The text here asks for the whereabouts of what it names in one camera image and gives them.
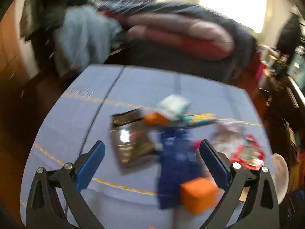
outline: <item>bright window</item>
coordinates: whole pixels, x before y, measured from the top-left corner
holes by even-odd
[[[267,0],[200,0],[200,5],[211,8],[261,33]]]

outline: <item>blue fabric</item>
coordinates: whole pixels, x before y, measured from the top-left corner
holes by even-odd
[[[91,63],[104,63],[118,47],[115,38],[121,31],[118,21],[96,13],[92,6],[68,8],[63,26],[54,32],[58,74],[81,73]]]
[[[254,41],[245,27],[232,19],[226,19],[218,14],[192,3],[182,2],[136,2],[136,1],[97,1],[99,10],[109,10],[126,16],[138,13],[172,13],[198,18],[223,26],[234,39],[234,61],[238,67],[248,66],[251,62]]]
[[[180,204],[180,184],[202,176],[201,165],[185,128],[165,128],[159,132],[161,176],[158,199],[161,209]]]

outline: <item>orange foam block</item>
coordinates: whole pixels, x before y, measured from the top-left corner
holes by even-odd
[[[168,124],[168,119],[157,112],[145,114],[143,116],[143,120],[148,126],[153,126],[153,125],[166,126]]]
[[[192,214],[200,214],[214,207],[217,203],[217,193],[216,184],[203,177],[180,185],[181,202]]]

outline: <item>blue tablecloth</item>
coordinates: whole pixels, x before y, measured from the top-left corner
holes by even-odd
[[[252,134],[266,153],[265,165],[274,174],[271,148],[266,132],[248,94],[239,88],[149,68],[120,65],[90,65],[64,92],[45,118],[27,160],[20,194],[20,213],[25,223],[26,203],[36,169],[59,169],[88,152],[97,140],[106,146],[106,155],[89,187],[81,192],[105,228],[156,229],[199,228],[211,214],[208,210],[194,216],[183,207],[160,210],[156,197],[157,162],[129,174],[117,166],[109,136],[110,115],[141,107],[144,112],[166,96],[178,93],[191,101],[189,113],[216,113],[220,118],[245,121],[246,133]],[[190,130],[194,139],[211,139],[214,125]],[[157,132],[150,132],[157,141]],[[64,206],[60,189],[58,196]],[[241,211],[238,204],[229,224]],[[70,211],[67,217],[75,220]]]

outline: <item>white plate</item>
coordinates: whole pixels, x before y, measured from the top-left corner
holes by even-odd
[[[276,189],[276,195],[278,197],[278,203],[280,204],[288,190],[288,184],[289,184],[289,172],[288,172],[288,166],[285,161],[285,159],[277,153],[274,153],[271,155],[274,169],[275,169],[275,189]]]

